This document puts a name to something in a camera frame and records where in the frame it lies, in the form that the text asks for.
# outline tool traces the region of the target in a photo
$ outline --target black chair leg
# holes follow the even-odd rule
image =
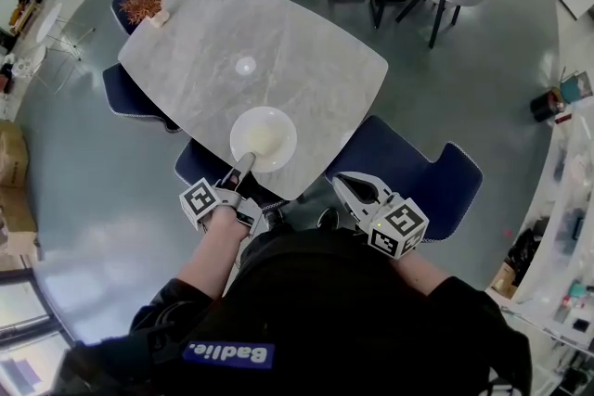
[[[452,17],[452,25],[456,25],[456,21],[458,20],[458,15],[460,13],[460,6],[456,7],[456,11],[454,12],[454,17]]]
[[[429,41],[430,48],[433,48],[433,46],[435,45],[435,39],[437,38],[437,32],[439,32],[439,25],[442,22],[444,10],[446,10],[446,0],[439,0],[437,15],[435,16],[435,23],[433,24],[433,32],[431,33],[431,40]]]
[[[402,12],[396,17],[396,22],[400,22],[404,17],[408,15],[408,13],[414,8],[416,4],[418,4],[420,0],[411,0],[410,3],[404,8]]]

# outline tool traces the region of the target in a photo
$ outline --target dried flower arrangement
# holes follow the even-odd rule
[[[146,17],[155,17],[161,11],[161,0],[123,0],[120,8],[133,25],[138,25]]]

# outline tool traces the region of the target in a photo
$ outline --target gray tabletop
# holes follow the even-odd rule
[[[295,154],[258,182],[295,199],[363,120],[388,70],[354,36],[289,0],[164,0],[160,29],[142,22],[119,60],[189,135],[234,163],[229,134],[248,109],[284,111]]]

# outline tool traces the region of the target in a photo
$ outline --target white plate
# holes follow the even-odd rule
[[[248,131],[259,122],[267,122],[282,137],[280,147],[267,157],[256,154],[253,172],[273,172],[285,165],[295,153],[297,148],[297,131],[295,124],[287,114],[276,108],[262,106],[246,110],[241,114],[231,128],[230,145],[231,153],[235,160],[241,159],[249,150],[246,144]]]

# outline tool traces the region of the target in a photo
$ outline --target gray floor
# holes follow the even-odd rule
[[[355,35],[390,65],[371,108],[436,159],[447,141],[463,147],[484,184],[458,231],[422,252],[447,271],[485,287],[520,226],[547,151],[550,129],[534,123],[529,100],[549,82],[558,55],[554,0],[488,0],[462,10],[433,51],[430,9],[401,24],[389,7],[375,31],[366,2],[292,0]],[[125,35],[110,0],[86,0],[75,19],[97,32],[84,45],[81,71],[62,59],[43,66],[18,116],[31,154],[29,187],[44,260],[42,288],[70,332],[96,341],[126,331],[137,308],[174,275],[199,242],[180,209],[184,185],[174,162],[184,133],[113,115],[101,72],[116,62]],[[312,224],[334,197],[323,180],[290,205],[296,227]]]

